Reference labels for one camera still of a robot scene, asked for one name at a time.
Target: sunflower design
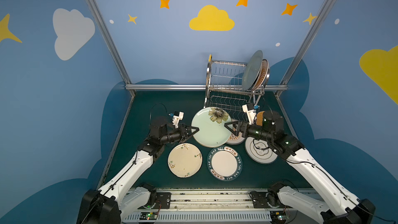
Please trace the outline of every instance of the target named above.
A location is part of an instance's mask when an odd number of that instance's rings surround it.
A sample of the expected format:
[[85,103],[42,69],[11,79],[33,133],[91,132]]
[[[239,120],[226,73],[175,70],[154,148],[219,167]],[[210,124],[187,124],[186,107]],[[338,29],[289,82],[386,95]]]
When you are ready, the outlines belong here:
[[221,124],[222,121],[228,120],[228,113],[221,108],[212,107],[211,111],[209,111],[210,119],[212,122],[217,121],[217,123]]

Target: wire rack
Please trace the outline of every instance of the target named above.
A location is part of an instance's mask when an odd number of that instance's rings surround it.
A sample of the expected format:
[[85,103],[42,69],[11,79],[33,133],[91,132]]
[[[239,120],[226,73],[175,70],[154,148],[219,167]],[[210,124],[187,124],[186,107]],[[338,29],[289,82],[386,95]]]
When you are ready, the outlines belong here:
[[224,109],[232,119],[247,121],[242,105],[258,104],[264,85],[255,91],[243,91],[242,77],[246,63],[215,61],[209,56],[206,72],[206,95],[203,107]]

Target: plate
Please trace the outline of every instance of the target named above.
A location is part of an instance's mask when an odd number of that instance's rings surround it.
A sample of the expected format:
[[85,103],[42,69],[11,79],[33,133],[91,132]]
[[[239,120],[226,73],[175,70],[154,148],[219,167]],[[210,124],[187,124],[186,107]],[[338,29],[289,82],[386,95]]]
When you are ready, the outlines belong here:
[[231,133],[231,136],[229,137],[228,141],[226,142],[227,144],[240,144],[243,141],[245,141],[245,138],[242,137],[242,133],[239,132],[239,136],[235,136],[234,134]]
[[265,85],[268,82],[269,79],[269,66],[268,66],[268,61],[264,59],[261,62],[261,69],[260,69],[260,75],[257,77],[257,81],[254,84],[253,88],[251,90],[257,90],[261,85]]
[[206,107],[195,114],[192,119],[192,127],[198,127],[199,132],[193,137],[205,147],[218,147],[225,144],[231,132],[224,127],[225,122],[231,122],[229,114],[217,107]]
[[217,179],[232,181],[242,171],[242,159],[231,147],[220,146],[210,151],[207,156],[207,167]]
[[190,177],[200,169],[202,153],[193,144],[179,144],[172,149],[167,162],[169,169],[177,177]]
[[257,50],[251,57],[249,63],[246,66],[245,72],[242,77],[242,89],[243,91],[251,90],[256,82],[256,79],[260,73],[261,63],[263,61],[263,52]]
[[276,160],[278,155],[276,155],[271,149],[263,150],[267,147],[268,143],[264,140],[254,140],[254,138],[246,139],[246,152],[249,154],[249,157],[256,162],[268,164]]

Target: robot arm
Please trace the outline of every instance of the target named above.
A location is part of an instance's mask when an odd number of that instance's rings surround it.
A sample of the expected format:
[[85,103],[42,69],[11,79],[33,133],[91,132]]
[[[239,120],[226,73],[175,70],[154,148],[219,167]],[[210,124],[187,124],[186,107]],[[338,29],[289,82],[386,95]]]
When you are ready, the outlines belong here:
[[89,190],[83,196],[76,224],[120,224],[135,209],[154,204],[156,188],[150,185],[137,187],[129,195],[126,194],[142,173],[160,157],[165,144],[186,142],[199,131],[197,127],[179,124],[183,112],[171,117],[172,130],[167,128],[167,119],[155,119],[150,125],[148,137],[138,146],[126,166],[101,188]]
[[248,113],[249,122],[234,121],[225,123],[224,126],[235,135],[242,132],[243,137],[266,141],[269,146],[266,149],[271,149],[295,168],[324,200],[314,200],[278,183],[268,189],[268,204],[271,207],[278,204],[291,206],[318,223],[370,223],[370,213],[374,214],[375,206],[367,199],[359,200],[355,194],[345,189],[317,163],[299,140],[286,135],[283,130],[283,117],[277,112],[266,111],[263,114],[263,126],[258,126],[252,124],[254,121],[252,115],[249,116],[248,109],[254,108],[251,104],[243,107]]

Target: black bracket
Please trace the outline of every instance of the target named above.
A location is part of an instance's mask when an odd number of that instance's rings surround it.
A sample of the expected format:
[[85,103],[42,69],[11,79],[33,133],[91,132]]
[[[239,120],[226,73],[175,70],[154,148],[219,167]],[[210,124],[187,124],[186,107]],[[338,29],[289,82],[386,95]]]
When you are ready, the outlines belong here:
[[160,204],[162,205],[162,209],[169,209],[171,195],[172,194],[170,192],[156,192],[156,200],[155,200],[155,205],[153,205],[153,207],[147,208],[147,206],[142,206],[139,207],[138,209],[146,209],[147,211],[148,210],[158,211]]
[[254,208],[268,208],[269,207],[267,204],[266,193],[267,192],[257,192],[257,191],[250,192],[250,198],[253,201]]

